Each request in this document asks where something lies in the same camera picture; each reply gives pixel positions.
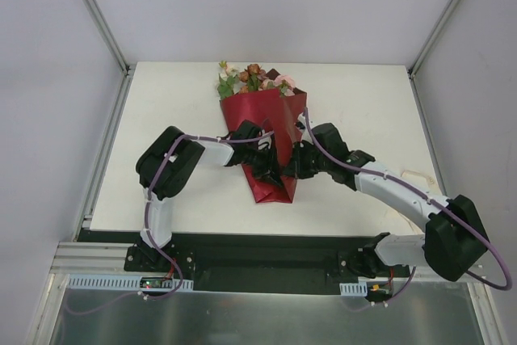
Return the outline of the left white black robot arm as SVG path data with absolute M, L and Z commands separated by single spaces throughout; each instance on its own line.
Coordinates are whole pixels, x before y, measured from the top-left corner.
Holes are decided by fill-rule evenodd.
M 174 198 L 199 165 L 247 166 L 252 180 L 283 189 L 273 132 L 248 120 L 225 137 L 199 137 L 170 126 L 140 156 L 136 165 L 145 195 L 144 224 L 133 257 L 152 271 L 170 264 Z

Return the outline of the orange brown rose stem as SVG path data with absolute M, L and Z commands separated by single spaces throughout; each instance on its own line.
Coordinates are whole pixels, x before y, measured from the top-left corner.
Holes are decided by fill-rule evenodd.
M 266 72 L 259 64 L 250 64 L 238 75 L 242 86 L 240 94 L 258 91 L 263 81 L 266 79 Z

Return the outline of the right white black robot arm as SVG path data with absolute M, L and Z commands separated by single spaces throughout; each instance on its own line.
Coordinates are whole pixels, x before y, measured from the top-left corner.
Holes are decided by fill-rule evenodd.
M 456 281 L 488 250 L 488 236 L 473 202 L 450 199 L 415 187 L 364 151 L 350 150 L 331 123 L 307 129 L 296 123 L 302 139 L 294 143 L 283 174 L 311 179 L 327 173 L 336 183 L 371 196 L 409 219 L 420 234 L 383 232 L 347 258 L 357 276 L 382 276 L 391 267 L 429 267 L 438 276 Z

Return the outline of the small pink rose stem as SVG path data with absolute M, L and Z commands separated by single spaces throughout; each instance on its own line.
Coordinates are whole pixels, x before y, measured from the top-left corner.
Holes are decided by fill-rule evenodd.
M 277 89 L 283 97 L 293 96 L 295 88 L 295 81 L 285 75 L 277 76 L 275 79 L 265 79 L 260 86 L 260 90 Z

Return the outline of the dark red wrapping cloth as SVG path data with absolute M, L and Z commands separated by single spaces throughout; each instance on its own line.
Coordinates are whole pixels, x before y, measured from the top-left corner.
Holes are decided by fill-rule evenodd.
M 265 71 L 258 64 L 244 70 L 221 63 L 217 92 L 230 140 L 231 166 L 242 167 L 252 196 L 258 204 L 290 204 L 296 179 L 283 173 L 292 149 L 301 139 L 296 126 L 306 107 L 307 94 L 287 75 Z

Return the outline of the white rose stem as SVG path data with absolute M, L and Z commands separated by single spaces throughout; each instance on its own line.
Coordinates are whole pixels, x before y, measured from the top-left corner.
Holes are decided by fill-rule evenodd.
M 238 73 L 238 68 L 230 65 L 227 61 L 219 62 L 218 85 L 216 89 L 220 100 L 234 95 L 235 86 L 239 82 Z

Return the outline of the cream printed ribbon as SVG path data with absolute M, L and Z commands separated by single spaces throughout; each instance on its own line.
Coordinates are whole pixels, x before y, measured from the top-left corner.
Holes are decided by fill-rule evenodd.
M 439 188 L 439 184 L 430 175 L 425 175 L 421 172 L 417 172 L 414 170 L 403 170 L 401 173 L 401 177 L 422 189 L 427 189 L 432 194 L 442 194 Z M 423 234 L 422 229 L 419 226 L 417 226 L 415 222 L 413 222 L 407 216 L 403 215 L 401 212 L 399 212 L 398 214 L 402 219 L 405 220 L 405 222 L 408 224 L 408 226 L 411 228 L 414 234 Z

